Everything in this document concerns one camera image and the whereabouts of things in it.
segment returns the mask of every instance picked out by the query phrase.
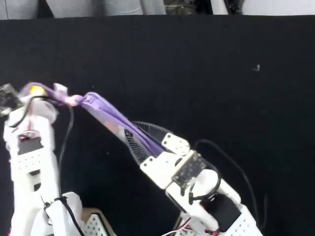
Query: circuit board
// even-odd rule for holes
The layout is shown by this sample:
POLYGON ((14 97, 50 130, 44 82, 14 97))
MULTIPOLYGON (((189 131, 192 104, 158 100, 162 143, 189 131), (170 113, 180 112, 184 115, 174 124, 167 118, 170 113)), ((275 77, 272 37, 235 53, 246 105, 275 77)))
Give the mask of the circuit board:
POLYGON ((23 102, 21 102, 17 92, 11 84, 3 85, 0 88, 0 116, 5 116, 16 109, 23 107, 23 105, 23 102))

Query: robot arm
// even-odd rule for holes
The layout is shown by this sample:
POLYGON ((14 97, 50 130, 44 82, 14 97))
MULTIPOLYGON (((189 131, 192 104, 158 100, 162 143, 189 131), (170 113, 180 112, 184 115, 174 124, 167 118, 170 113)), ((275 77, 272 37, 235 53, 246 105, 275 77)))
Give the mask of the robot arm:
POLYGON ((207 236, 207 230, 220 230, 219 236, 262 235, 239 194, 186 140, 153 124, 130 122, 96 93, 87 93, 79 104, 129 147, 140 169, 191 218, 189 226, 198 235, 207 236))
MULTIPOLYGON (((34 99, 34 96, 45 95, 44 90, 35 90, 32 94, 18 97, 9 85, 0 89, 1 111, 8 113, 3 138, 10 152, 14 183, 10 235, 79 235, 62 202, 56 201, 60 197, 60 188, 51 124, 57 118, 57 111, 50 102, 34 99)), ((76 194, 70 193, 68 197, 74 198, 72 203, 81 205, 76 194)), ((75 212, 79 220, 80 208, 76 209, 79 209, 75 212)))
MULTIPOLYGON (((237 233, 237 236, 262 236, 254 218, 246 206, 241 204, 239 194, 221 178, 219 171, 214 166, 206 161, 197 151, 190 149, 186 140, 177 137, 163 127, 144 122, 130 122, 113 105, 97 93, 88 92, 85 96, 75 95, 69 97, 67 89, 61 85, 56 84, 56 89, 52 90, 42 84, 30 83, 24 88, 26 94, 31 86, 44 88, 44 91, 50 97, 61 103, 66 103, 70 106, 82 106, 114 133, 129 148, 140 169, 158 187, 165 190, 166 195, 181 210, 183 219, 188 221, 188 225, 198 235, 207 236, 208 232, 216 232, 216 235, 219 236, 230 236, 235 235, 235 233, 237 233)), ((37 196, 45 196, 47 198, 45 201, 52 201, 59 196, 58 179, 53 171, 56 168, 56 158, 53 154, 53 134, 50 125, 56 116, 51 117, 50 109, 37 109, 37 112, 42 113, 33 113, 30 115, 30 118, 37 114, 36 119, 39 119, 39 123, 42 123, 36 127, 36 131, 39 138, 41 138, 41 143, 44 143, 44 145, 40 149, 33 151, 38 153, 42 150, 45 151, 45 155, 49 153, 48 161, 45 162, 45 168, 51 168, 51 177, 47 176, 46 181, 53 186, 52 189, 47 190, 48 195, 42 192, 41 194, 37 193, 37 196)), ((15 212, 22 210, 22 213, 15 213, 19 218, 16 220, 12 219, 12 230, 15 222, 17 224, 18 221, 23 221, 25 225, 28 225, 28 228, 24 227, 24 230, 27 229, 27 232, 29 232, 29 225, 31 225, 30 222, 34 219, 35 214, 32 212, 34 208, 30 209, 30 207, 27 207, 28 204, 26 202, 31 201, 30 199, 32 201, 36 199, 37 202, 33 204, 35 209, 42 208, 42 202, 38 200, 39 197, 33 197, 33 193, 30 190, 30 187, 33 185, 20 183, 20 181, 25 181, 25 176, 30 172, 38 170, 38 168, 33 167, 30 169, 30 166, 27 165, 26 167, 25 164, 21 170, 19 167, 16 167, 21 160, 19 156, 21 148, 19 145, 23 143, 19 137, 24 135, 23 132, 25 130, 28 130, 28 133, 30 132, 29 128, 26 129, 28 126, 27 122, 21 123, 17 130, 10 128, 11 120, 16 120, 15 117, 21 117, 20 115, 21 108, 9 112, 10 124, 7 121, 4 138, 12 159, 12 180, 14 181, 14 186, 17 186, 14 192, 15 196, 18 196, 15 201, 15 212), (16 172, 23 175, 23 177, 16 177, 16 172), (29 188, 25 190, 24 187, 19 186, 29 186, 29 188)), ((55 206, 62 216, 56 219, 56 222, 59 220, 60 224, 62 224, 61 221, 67 222, 65 209, 56 204, 55 206)), ((69 229, 61 229, 57 233, 54 228, 54 234, 56 236, 66 235, 64 232, 67 232, 67 230, 69 229)))

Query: black background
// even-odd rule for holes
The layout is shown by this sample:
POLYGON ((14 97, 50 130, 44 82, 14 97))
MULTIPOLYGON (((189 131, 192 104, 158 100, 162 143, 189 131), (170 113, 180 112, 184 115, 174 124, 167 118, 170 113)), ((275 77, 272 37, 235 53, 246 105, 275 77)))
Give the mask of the black background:
MULTIPOLYGON (((191 144, 211 139, 248 174, 261 218, 267 194, 266 236, 311 235, 314 25, 314 17, 2 21, 0 80, 17 89, 35 81, 62 83, 72 94, 96 91, 130 120, 164 126, 191 144)), ((56 153, 67 124, 61 108, 56 153)), ((0 232, 6 233, 13 193, 1 143, 0 232)), ((235 168, 201 151, 252 210, 235 168)), ((63 164, 63 190, 78 193, 85 207, 100 208, 118 235, 171 230, 179 211, 83 109, 75 109, 63 164)))

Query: yellow object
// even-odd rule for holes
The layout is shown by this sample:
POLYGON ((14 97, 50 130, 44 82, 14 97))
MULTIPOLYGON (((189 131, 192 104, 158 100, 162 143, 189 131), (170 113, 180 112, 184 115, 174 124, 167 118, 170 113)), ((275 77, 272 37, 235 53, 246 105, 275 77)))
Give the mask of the yellow object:
POLYGON ((30 94, 43 94, 47 95, 45 89, 41 86, 33 85, 30 89, 30 94))

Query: black wire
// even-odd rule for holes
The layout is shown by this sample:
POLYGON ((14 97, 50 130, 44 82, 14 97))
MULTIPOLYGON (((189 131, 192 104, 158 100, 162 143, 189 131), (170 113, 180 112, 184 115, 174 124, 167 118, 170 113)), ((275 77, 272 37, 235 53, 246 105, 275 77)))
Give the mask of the black wire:
POLYGON ((267 216, 268 216, 268 195, 265 194, 264 196, 264 219, 261 223, 260 229, 265 230, 267 225, 267 216))
POLYGON ((204 161, 207 163, 208 167, 215 171, 218 175, 218 180, 217 180, 217 183, 215 185, 215 187, 207 194, 205 195, 202 195, 202 196, 197 196, 197 197, 194 197, 193 194, 192 194, 192 189, 194 187, 194 184, 190 187, 189 189, 189 204, 192 204, 192 201, 196 201, 196 200, 203 200, 203 199, 209 199, 209 198, 212 198, 216 193, 217 193, 217 190, 219 189, 220 187, 220 184, 221 184, 221 173, 220 171, 213 165, 211 164, 209 161, 205 160, 204 161))
POLYGON ((69 207, 69 205, 68 205, 68 203, 67 203, 67 201, 66 201, 66 198, 65 198, 65 197, 61 197, 61 198, 60 198, 60 201, 63 203, 64 207, 65 207, 65 208, 67 209, 67 211, 69 212, 69 215, 70 215, 70 217, 71 217, 71 219, 72 219, 72 221, 73 221, 73 224, 74 224, 74 226, 77 228, 77 230, 79 231, 79 234, 80 234, 81 236, 85 236, 84 233, 82 232, 82 230, 81 230, 81 228, 80 228, 78 222, 76 221, 76 219, 75 219, 75 217, 74 217, 74 214, 73 214, 71 208, 69 207))
POLYGON ((43 95, 31 97, 30 100, 29 100, 29 102, 28 102, 27 105, 26 105, 26 108, 25 108, 25 111, 24 111, 22 117, 19 119, 19 121, 17 121, 17 122, 14 123, 13 125, 9 126, 10 128, 16 128, 16 127, 18 127, 18 126, 24 121, 26 115, 27 115, 28 112, 29 112, 29 109, 30 109, 30 106, 31 106, 31 104, 32 104, 32 101, 33 101, 35 98, 43 98, 43 99, 45 99, 45 100, 58 101, 58 100, 56 100, 56 99, 54 99, 54 98, 51 98, 51 97, 48 97, 48 96, 43 96, 43 95))
POLYGON ((61 170, 62 170, 62 161, 63 161, 63 154, 67 145, 67 141, 69 138, 69 134, 72 130, 73 127, 73 121, 74 121, 74 115, 73 115, 73 107, 71 107, 70 105, 68 105, 69 108, 69 112, 70 112, 70 120, 69 120, 69 125, 68 125, 68 129, 67 132, 64 136, 64 140, 63 140, 63 144, 62 147, 60 149, 60 154, 59 154, 59 158, 58 158, 58 171, 59 171, 59 191, 60 191, 60 197, 62 196, 62 191, 61 191, 61 170))
POLYGON ((207 139, 200 139, 200 140, 198 140, 195 143, 195 145, 194 145, 194 149, 196 149, 200 143, 208 144, 211 147, 215 148, 215 150, 218 153, 220 153, 223 157, 225 157, 227 160, 229 160, 241 172, 241 174, 242 174, 242 176, 243 176, 243 178, 244 178, 244 180, 245 180, 245 182, 246 182, 246 184, 248 186, 250 194, 251 194, 252 205, 253 205, 253 208, 254 208, 256 224, 258 226, 260 226, 260 224, 259 224, 258 207, 257 207, 257 200, 256 200, 256 197, 255 197, 255 194, 254 194, 251 182, 249 181, 248 177, 246 176, 244 170, 229 155, 227 155, 216 143, 214 143, 214 142, 212 142, 210 140, 207 140, 207 139))

